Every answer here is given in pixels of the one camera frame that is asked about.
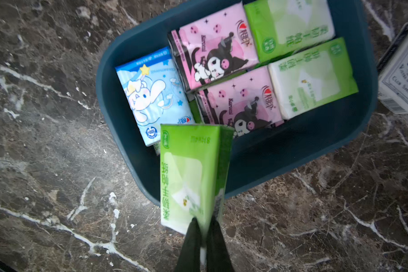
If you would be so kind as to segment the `pink kuromi tissue pack top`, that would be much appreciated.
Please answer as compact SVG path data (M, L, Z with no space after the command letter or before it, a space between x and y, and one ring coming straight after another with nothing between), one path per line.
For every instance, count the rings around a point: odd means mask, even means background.
M168 41L186 92L259 63L241 2L169 32Z

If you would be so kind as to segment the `green tissue pack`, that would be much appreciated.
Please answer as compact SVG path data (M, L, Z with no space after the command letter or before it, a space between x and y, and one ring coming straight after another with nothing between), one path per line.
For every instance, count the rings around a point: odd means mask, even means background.
M358 93L344 38L267 65L284 120Z
M327 1L259 0L244 5L261 63L331 40Z
M202 238L212 218L220 219L234 128L226 125L162 125L161 224L187 233L196 219Z

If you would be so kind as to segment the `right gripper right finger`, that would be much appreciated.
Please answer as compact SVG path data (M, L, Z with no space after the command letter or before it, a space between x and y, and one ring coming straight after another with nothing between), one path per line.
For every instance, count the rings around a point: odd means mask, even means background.
M234 272L230 255L222 234L221 226L213 216L209 225L209 231L206 238L207 272Z

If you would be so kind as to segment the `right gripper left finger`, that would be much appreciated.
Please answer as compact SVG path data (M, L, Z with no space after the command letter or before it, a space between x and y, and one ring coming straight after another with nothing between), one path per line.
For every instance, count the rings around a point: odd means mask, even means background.
M201 243L202 236L198 220L197 218L193 218L188 227L174 272L200 271Z

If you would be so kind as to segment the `teal storage box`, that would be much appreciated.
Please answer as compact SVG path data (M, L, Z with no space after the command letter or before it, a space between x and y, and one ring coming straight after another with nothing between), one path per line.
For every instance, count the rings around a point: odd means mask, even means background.
M105 121L138 188L160 203L160 159L146 147L121 89L115 68L167 46L170 30L232 5L232 1L187 1L118 36L96 73L96 93ZM330 1L337 36L349 53L358 93L301 114L274 129L234 140L226 197L340 148L356 138L377 105L377 69L361 1Z

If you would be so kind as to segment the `blue tissue pack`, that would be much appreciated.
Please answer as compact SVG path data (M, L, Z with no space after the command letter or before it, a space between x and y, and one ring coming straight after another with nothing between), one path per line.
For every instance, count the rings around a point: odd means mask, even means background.
M162 124L194 124L169 47L115 67L147 147L160 141Z

